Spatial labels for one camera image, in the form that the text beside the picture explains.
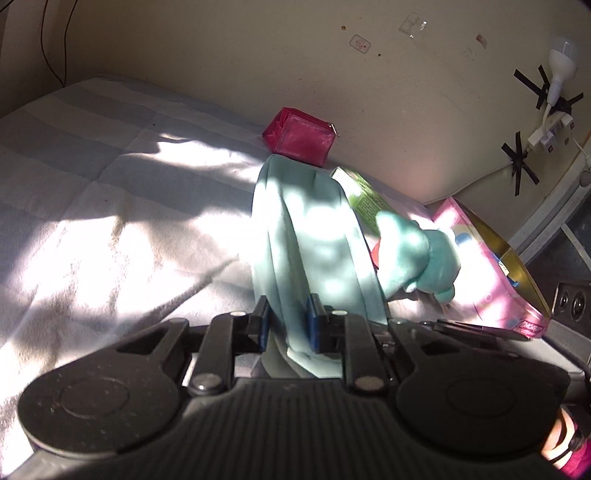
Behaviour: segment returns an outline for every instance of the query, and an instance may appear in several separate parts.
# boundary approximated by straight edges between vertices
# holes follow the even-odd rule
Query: power strip
[[[546,150],[548,153],[552,153],[554,149],[558,147],[558,135],[564,129],[567,129],[569,133],[561,143],[564,145],[569,144],[570,131],[574,128],[573,117],[564,112],[554,112],[548,117],[546,125],[548,126],[548,133],[546,136],[544,136],[542,127],[539,127],[527,139],[529,149],[534,152]]]

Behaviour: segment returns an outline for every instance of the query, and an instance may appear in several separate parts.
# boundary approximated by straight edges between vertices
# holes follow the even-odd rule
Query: red object
[[[282,108],[262,137],[273,153],[304,163],[324,166],[336,138],[332,124],[295,108]]]
[[[382,241],[382,239],[380,238],[378,240],[378,243],[376,243],[374,245],[374,248],[371,251],[371,261],[374,263],[376,270],[379,269],[379,243],[381,241]]]

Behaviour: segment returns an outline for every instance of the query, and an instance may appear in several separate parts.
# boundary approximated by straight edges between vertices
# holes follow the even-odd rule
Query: ribbed black surface
[[[419,445],[386,404],[339,380],[240,379],[229,393],[191,402],[185,418],[134,452],[63,479],[551,479],[541,458],[499,465],[447,458]]]

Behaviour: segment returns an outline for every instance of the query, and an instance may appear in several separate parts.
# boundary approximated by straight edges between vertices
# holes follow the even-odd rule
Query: pink box
[[[487,236],[503,247],[503,263],[509,268],[509,276],[520,280],[519,289],[527,292],[545,314],[536,309],[517,293],[499,259],[487,246],[477,227],[479,223]],[[488,225],[474,213],[460,206],[453,198],[447,199],[433,217],[437,228],[451,229],[462,263],[460,274],[454,283],[456,297],[447,307],[463,313],[463,321],[477,325],[514,330],[529,338],[539,337],[550,322],[550,312],[540,291],[516,253]]]

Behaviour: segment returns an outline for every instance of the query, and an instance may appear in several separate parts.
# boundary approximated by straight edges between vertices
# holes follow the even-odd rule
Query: silver screw
[[[222,377],[216,374],[199,374],[191,379],[191,389],[197,395],[213,395],[219,393],[222,385]]]
[[[384,388],[384,380],[378,377],[367,375],[365,377],[357,378],[354,382],[354,385],[359,390],[372,393]]]

